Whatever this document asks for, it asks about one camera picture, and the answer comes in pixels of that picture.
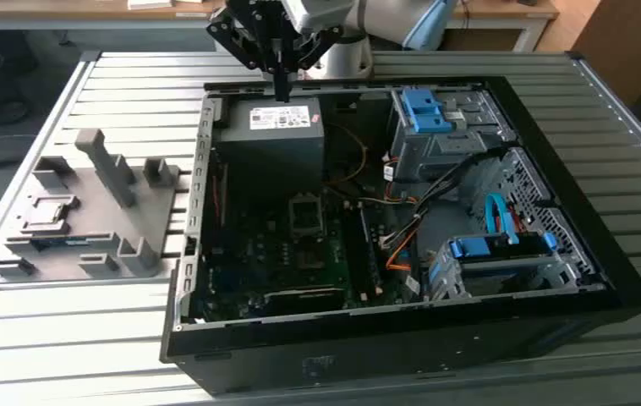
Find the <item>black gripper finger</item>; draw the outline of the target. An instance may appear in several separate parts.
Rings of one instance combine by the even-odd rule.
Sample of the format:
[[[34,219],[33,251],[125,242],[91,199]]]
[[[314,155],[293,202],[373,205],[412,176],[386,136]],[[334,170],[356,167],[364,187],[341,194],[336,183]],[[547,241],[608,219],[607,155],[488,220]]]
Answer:
[[[248,69],[260,69],[270,77],[276,100],[284,102],[282,39],[256,41],[228,8],[214,14],[207,33]]]
[[[284,28],[284,101],[289,102],[292,91],[290,75],[308,70],[321,59],[344,34],[340,25],[313,33],[308,39],[292,25]]]

